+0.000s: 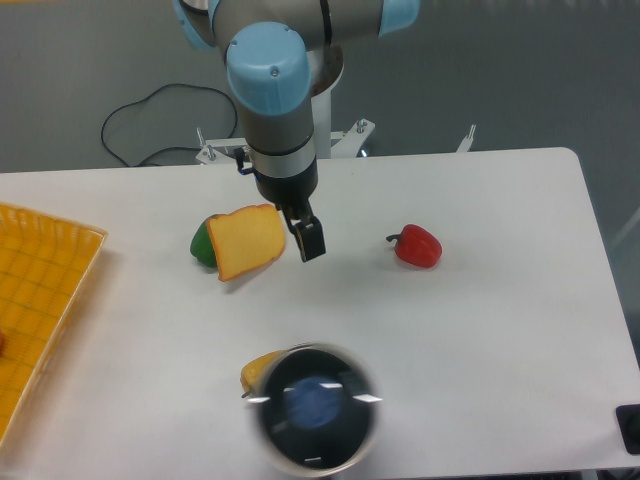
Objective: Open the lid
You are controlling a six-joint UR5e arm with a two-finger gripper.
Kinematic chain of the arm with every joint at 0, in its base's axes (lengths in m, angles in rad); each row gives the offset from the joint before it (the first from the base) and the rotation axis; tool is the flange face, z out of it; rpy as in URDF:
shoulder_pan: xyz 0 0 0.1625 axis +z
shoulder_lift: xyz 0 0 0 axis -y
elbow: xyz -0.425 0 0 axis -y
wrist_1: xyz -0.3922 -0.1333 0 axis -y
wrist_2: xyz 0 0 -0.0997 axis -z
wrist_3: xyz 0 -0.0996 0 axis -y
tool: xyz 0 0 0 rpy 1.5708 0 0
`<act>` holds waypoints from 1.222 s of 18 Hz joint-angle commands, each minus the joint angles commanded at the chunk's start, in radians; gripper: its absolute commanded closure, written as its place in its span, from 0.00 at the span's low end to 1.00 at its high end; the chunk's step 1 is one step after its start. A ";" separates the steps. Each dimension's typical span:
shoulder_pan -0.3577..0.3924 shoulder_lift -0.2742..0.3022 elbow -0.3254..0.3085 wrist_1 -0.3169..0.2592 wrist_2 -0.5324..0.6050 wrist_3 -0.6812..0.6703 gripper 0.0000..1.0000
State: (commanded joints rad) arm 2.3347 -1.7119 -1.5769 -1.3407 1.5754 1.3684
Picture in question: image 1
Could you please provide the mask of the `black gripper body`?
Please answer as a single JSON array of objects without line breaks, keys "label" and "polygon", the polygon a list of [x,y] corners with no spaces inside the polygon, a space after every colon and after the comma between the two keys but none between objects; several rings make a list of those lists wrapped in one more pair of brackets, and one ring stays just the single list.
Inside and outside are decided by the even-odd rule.
[{"label": "black gripper body", "polygon": [[248,147],[236,148],[241,175],[253,176],[259,193],[286,216],[313,216],[310,197],[318,184],[315,154],[307,146],[286,155],[266,155]]}]

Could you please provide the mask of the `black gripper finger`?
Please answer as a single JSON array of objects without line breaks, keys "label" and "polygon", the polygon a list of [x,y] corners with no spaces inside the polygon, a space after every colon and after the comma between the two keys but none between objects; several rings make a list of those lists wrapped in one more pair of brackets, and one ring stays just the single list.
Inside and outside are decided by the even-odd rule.
[{"label": "black gripper finger", "polygon": [[292,226],[292,233],[296,239],[303,262],[309,262],[326,253],[323,227],[314,214],[309,201],[296,211],[296,219]]},{"label": "black gripper finger", "polygon": [[287,229],[295,239],[298,239],[299,238],[299,229],[298,229],[299,220],[295,215],[295,210],[292,207],[281,207],[280,210],[285,220]]}]

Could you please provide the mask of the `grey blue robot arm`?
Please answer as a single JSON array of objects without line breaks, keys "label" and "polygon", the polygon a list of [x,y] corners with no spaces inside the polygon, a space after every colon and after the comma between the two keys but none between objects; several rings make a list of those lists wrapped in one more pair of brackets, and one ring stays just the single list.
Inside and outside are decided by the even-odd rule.
[{"label": "grey blue robot arm", "polygon": [[417,1],[175,1],[185,36],[219,50],[247,143],[237,169],[254,177],[294,236],[303,261],[326,251],[309,199],[328,135],[312,101],[337,83],[341,46],[411,26]]}]

